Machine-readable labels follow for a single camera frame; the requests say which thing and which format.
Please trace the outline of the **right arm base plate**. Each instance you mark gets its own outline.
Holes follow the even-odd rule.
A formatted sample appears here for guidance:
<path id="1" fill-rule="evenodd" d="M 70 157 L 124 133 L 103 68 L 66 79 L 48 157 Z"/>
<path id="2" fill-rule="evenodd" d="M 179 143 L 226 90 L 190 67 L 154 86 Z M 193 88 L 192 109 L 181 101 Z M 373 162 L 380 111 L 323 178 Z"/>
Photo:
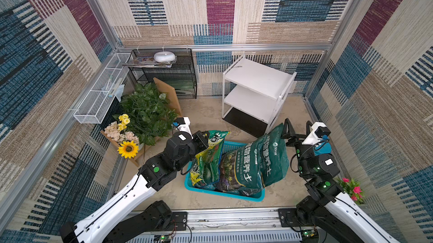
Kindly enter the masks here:
<path id="1" fill-rule="evenodd" d="M 298 215 L 297 215 L 297 209 L 295 207 L 293 208 L 279 208 L 277 210 L 279 215 L 280 224 L 282 227 L 285 228 L 296 228 L 296 227 L 302 227 L 303 224 L 299 221 Z"/>

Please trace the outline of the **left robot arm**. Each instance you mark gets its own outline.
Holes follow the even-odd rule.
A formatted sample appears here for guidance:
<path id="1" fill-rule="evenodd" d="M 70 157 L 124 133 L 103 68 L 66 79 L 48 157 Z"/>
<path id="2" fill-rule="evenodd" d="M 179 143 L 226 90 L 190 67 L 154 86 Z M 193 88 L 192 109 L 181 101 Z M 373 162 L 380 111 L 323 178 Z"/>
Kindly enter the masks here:
<path id="1" fill-rule="evenodd" d="M 174 180 L 195 156 L 208 148 L 210 133 L 179 131 L 167 141 L 163 152 L 149 158 L 117 195 L 78 223 L 60 228 L 65 243 L 124 243 L 145 231 L 168 229 L 172 212 L 157 201 L 136 217 L 126 216 L 139 204 Z"/>

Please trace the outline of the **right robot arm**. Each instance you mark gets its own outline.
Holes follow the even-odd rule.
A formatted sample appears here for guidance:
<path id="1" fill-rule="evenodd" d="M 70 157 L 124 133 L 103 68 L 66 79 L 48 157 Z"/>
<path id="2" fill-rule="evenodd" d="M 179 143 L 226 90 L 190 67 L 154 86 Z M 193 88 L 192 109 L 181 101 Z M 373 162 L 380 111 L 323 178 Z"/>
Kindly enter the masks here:
<path id="1" fill-rule="evenodd" d="M 308 196 L 295 208 L 279 209 L 282 227 L 309 237 L 308 227 L 325 232 L 322 242 L 334 238 L 339 243 L 395 243 L 367 215 L 335 180 L 340 169 L 329 144 L 330 130 L 322 122 L 306 123 L 306 133 L 297 134 L 286 119 L 281 135 L 287 147 L 295 148 L 295 173 L 305 180 Z"/>

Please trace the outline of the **colourful green blue soil bag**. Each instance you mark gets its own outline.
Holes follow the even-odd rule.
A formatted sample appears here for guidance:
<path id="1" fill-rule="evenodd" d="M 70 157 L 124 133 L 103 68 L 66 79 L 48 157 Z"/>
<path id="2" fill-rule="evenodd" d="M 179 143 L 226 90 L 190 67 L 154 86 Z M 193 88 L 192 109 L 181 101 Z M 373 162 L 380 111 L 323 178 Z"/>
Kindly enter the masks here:
<path id="1" fill-rule="evenodd" d="M 219 164 L 222 158 L 224 139 L 205 152 L 201 158 L 201 181 L 200 187 L 216 183 L 219 180 Z"/>

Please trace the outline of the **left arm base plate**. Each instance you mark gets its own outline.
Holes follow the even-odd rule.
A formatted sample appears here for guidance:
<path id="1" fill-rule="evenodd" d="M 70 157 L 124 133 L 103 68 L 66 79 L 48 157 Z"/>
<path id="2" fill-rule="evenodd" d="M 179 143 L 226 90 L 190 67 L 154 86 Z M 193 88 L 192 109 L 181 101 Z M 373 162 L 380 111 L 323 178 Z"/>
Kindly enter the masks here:
<path id="1" fill-rule="evenodd" d="M 170 222 L 169 231 L 186 231 L 187 230 L 188 213 L 186 211 L 173 211 Z"/>

